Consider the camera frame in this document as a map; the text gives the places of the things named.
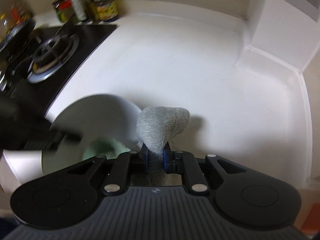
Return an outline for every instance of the white countertop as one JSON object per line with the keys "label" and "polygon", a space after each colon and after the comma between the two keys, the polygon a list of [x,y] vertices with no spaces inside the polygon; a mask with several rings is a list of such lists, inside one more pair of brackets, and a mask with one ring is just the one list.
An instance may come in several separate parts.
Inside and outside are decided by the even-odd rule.
{"label": "white countertop", "polygon": [[[303,185],[308,153],[293,153],[290,145],[295,136],[309,143],[307,132],[295,125],[306,122],[306,114],[299,113],[299,120],[293,114],[295,104],[308,98],[298,78],[290,85],[302,92],[293,96],[273,74],[236,64],[243,20],[159,1],[131,0],[122,8],[125,15],[114,22],[119,27],[69,80],[48,119],[100,93],[120,95],[140,108],[184,107],[191,124],[175,140],[177,147],[197,157],[215,153]],[[54,12],[36,19],[38,26],[59,24]]]}

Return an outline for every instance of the gas stove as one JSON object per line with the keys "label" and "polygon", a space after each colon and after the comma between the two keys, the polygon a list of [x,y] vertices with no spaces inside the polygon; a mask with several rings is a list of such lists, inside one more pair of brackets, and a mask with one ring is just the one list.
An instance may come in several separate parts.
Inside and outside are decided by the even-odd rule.
{"label": "gas stove", "polygon": [[58,35],[60,27],[34,30],[23,49],[9,59],[2,93],[44,117],[75,71],[116,27],[77,25],[71,33]]}

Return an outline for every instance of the black stovetop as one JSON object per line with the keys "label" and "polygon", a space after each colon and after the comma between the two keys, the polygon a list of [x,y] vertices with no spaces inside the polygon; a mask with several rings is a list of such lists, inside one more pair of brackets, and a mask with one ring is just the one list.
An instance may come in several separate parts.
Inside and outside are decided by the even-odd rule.
{"label": "black stovetop", "polygon": [[[61,89],[81,66],[86,58],[116,29],[116,25],[79,25],[75,26],[76,34],[80,38],[79,46],[73,56],[55,74],[46,80],[31,84],[26,77],[12,82],[6,94],[18,102],[19,105],[40,116],[45,116],[52,102]],[[56,34],[60,27],[51,27],[34,30],[41,40],[46,40]],[[32,54],[34,44],[30,45],[29,53]],[[24,63],[24,68],[30,65],[30,61]],[[15,68],[16,63],[9,65],[9,69]]]}

